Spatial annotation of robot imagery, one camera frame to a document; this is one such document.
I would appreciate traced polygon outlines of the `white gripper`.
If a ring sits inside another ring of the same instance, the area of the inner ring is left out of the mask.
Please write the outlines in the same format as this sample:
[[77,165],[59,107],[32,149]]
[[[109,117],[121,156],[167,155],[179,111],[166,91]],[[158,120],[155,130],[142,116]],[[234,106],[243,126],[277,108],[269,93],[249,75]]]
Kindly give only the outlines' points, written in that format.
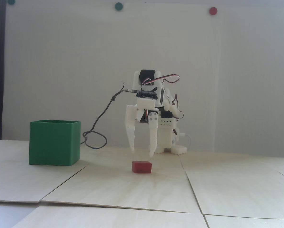
[[135,152],[135,121],[140,122],[145,110],[149,126],[149,156],[153,157],[157,147],[157,131],[159,116],[156,113],[156,100],[137,100],[137,105],[127,105],[125,113],[125,129],[132,153]]

